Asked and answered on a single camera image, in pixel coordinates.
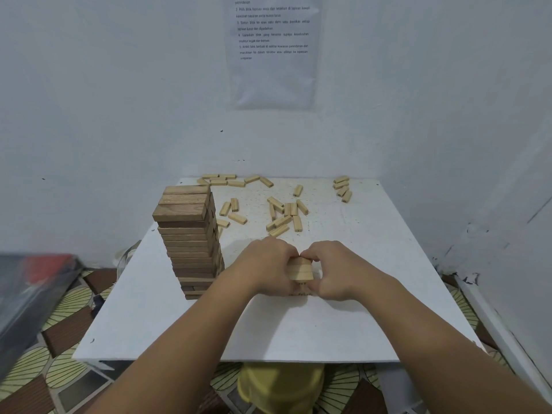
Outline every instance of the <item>forearm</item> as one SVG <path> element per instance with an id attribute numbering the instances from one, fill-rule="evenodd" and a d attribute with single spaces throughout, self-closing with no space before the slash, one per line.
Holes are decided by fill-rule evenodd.
<path id="1" fill-rule="evenodd" d="M 359 301 L 387 335 L 432 413 L 550 412 L 539 395 L 396 279 L 375 273 L 359 290 Z"/>
<path id="2" fill-rule="evenodd" d="M 195 412 L 253 293 L 231 269 L 110 387 L 91 412 Z"/>

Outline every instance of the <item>person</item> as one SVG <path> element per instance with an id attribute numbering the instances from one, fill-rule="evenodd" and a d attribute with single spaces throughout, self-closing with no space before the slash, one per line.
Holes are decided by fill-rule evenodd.
<path id="1" fill-rule="evenodd" d="M 335 241 L 301 257 L 320 261 L 308 282 L 322 299 L 360 302 L 387 335 L 432 414 L 551 413 L 517 376 L 500 366 L 401 283 Z M 194 413 L 246 305 L 257 294 L 287 296 L 292 245 L 267 237 L 250 243 L 209 290 L 119 377 L 89 413 Z"/>

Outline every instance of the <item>jenga tower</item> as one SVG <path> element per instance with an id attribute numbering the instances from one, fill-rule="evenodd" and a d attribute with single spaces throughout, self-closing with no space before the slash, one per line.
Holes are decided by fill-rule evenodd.
<path id="1" fill-rule="evenodd" d="M 198 299 L 224 270 L 211 187 L 167 187 L 154 221 L 186 299 Z"/>

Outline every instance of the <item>yellow stool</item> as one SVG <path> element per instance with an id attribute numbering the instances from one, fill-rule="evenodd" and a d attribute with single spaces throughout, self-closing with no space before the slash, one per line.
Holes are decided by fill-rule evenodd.
<path id="1" fill-rule="evenodd" d="M 320 363 L 244 363 L 238 392 L 267 414 L 311 414 L 323 382 Z"/>

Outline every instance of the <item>instruction sheet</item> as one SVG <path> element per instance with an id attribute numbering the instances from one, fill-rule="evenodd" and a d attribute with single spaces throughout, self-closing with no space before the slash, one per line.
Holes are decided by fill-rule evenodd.
<path id="1" fill-rule="evenodd" d="M 224 0 L 238 109 L 311 108 L 322 0 Z"/>

